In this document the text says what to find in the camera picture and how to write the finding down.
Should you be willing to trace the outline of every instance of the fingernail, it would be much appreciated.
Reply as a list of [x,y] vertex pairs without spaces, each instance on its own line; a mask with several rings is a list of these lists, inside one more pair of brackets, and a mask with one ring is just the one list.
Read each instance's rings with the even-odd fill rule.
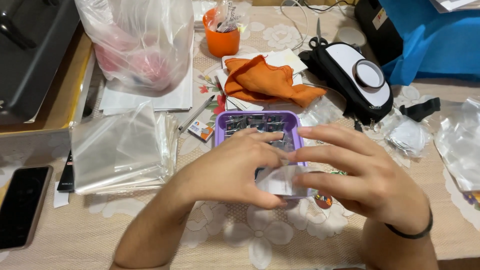
[[294,161],[296,154],[297,154],[296,151],[293,151],[293,152],[288,153],[288,154],[287,154],[287,159],[288,159],[289,161]]
[[308,133],[310,131],[312,131],[311,126],[301,126],[301,127],[299,127],[299,132]]

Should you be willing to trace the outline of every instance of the forearm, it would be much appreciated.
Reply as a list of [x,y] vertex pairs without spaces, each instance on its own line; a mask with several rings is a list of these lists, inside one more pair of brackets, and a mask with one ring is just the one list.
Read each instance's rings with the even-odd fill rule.
[[384,223],[371,219],[367,219],[363,226],[362,252],[370,269],[438,270],[429,235],[416,240],[402,238],[390,231]]
[[131,222],[111,270],[153,268],[170,261],[194,204],[182,194],[180,180],[171,179]]

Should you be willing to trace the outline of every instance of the red flower print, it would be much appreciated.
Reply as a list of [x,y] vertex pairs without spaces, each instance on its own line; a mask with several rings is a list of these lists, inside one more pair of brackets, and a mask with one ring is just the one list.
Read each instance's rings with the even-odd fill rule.
[[198,88],[200,88],[200,94],[208,93],[208,89],[206,86],[199,86]]
[[225,95],[218,95],[216,97],[218,107],[213,109],[214,114],[219,115],[221,112],[225,111],[225,101],[226,101],[226,99],[227,99],[227,96],[225,96]]

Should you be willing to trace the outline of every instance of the black phone screen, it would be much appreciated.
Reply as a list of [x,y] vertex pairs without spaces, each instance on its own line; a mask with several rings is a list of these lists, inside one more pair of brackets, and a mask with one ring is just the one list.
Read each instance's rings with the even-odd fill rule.
[[0,249],[26,244],[48,167],[18,169],[0,208]]

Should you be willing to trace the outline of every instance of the black bag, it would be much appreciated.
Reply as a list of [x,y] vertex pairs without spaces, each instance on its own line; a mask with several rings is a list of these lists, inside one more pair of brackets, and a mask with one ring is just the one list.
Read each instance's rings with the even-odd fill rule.
[[[393,106],[393,94],[390,85],[385,82],[386,88],[382,88],[382,95],[386,97],[385,94],[388,94],[388,98],[384,98],[385,102],[381,106],[372,105],[368,99],[361,92],[369,91],[369,95],[374,94],[375,90],[368,89],[367,87],[359,86],[358,83],[354,82],[351,74],[347,74],[344,68],[342,68],[337,60],[332,57],[327,51],[327,48],[331,46],[341,45],[342,49],[347,49],[348,54],[354,55],[357,58],[364,57],[356,51],[351,45],[343,42],[335,42],[331,44],[321,44],[313,50],[306,50],[299,54],[300,59],[308,67],[308,70],[317,76],[321,81],[326,81],[327,86],[332,89],[335,89],[339,94],[341,94],[347,100],[347,106],[343,115],[352,115],[355,116],[362,122],[364,125],[373,124],[379,122],[384,116],[386,116]],[[345,55],[338,54],[336,57],[345,57]]]

